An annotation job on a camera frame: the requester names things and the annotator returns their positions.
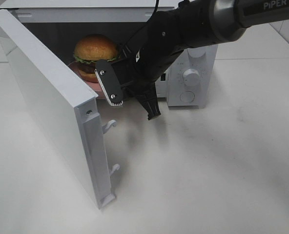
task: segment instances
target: burger patty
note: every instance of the burger patty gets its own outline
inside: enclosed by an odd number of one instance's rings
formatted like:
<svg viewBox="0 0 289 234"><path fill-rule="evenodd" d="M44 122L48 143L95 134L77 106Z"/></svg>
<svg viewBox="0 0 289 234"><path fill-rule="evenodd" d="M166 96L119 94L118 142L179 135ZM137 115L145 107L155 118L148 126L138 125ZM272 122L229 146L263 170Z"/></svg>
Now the burger patty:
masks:
<svg viewBox="0 0 289 234"><path fill-rule="evenodd" d="M78 64L78 69L86 72L86 73L95 73L95 64L91 63L90 65L85 64L85 63L79 63Z"/></svg>

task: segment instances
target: screw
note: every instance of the screw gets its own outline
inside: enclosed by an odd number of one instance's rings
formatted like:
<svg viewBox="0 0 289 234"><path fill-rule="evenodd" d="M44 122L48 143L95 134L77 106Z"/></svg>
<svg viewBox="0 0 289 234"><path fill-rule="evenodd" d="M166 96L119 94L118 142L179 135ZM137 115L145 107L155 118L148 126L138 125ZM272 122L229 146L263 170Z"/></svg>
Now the screw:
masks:
<svg viewBox="0 0 289 234"><path fill-rule="evenodd" d="M91 114L92 114L92 110L89 110L89 111L86 112L87 116L90 116Z"/></svg>

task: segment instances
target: hamburger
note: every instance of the hamburger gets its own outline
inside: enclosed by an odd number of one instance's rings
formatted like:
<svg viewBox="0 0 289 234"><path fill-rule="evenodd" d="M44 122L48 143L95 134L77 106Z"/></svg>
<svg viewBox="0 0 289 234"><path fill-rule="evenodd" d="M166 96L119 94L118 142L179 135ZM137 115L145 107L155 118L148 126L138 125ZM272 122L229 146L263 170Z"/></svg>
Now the hamburger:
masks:
<svg viewBox="0 0 289 234"><path fill-rule="evenodd" d="M78 62L78 71L82 79L93 83L98 83L95 62L100 59L114 61L117 56L117 45L101 34L92 34L82 38L74 49L74 58Z"/></svg>

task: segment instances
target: white microwave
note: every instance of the white microwave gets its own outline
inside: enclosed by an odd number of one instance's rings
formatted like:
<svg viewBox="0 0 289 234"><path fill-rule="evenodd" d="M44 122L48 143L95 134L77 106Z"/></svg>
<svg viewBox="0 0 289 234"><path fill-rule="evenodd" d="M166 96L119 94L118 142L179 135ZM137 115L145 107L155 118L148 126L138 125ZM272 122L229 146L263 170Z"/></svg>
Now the white microwave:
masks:
<svg viewBox="0 0 289 234"><path fill-rule="evenodd" d="M161 2L159 10L176 4ZM153 9L153 1L134 0L7 0L0 6L0 43L30 113L99 209L115 198L103 135L116 121L102 126L98 95L67 64L83 36L123 42ZM158 97L169 106L204 107L216 51L217 45L185 50L157 80Z"/></svg>

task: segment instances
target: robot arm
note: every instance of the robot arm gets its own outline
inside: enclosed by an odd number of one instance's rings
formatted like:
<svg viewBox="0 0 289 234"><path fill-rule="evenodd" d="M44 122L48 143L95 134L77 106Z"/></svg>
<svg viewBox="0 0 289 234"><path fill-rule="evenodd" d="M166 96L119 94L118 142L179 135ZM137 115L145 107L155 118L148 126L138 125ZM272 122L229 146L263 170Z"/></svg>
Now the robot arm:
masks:
<svg viewBox="0 0 289 234"><path fill-rule="evenodd" d="M124 59L97 62L96 74L111 105L134 97L152 119L160 115L154 83L184 49L236 41L252 25L287 19L289 0L184 0L152 16L137 52L124 48Z"/></svg>

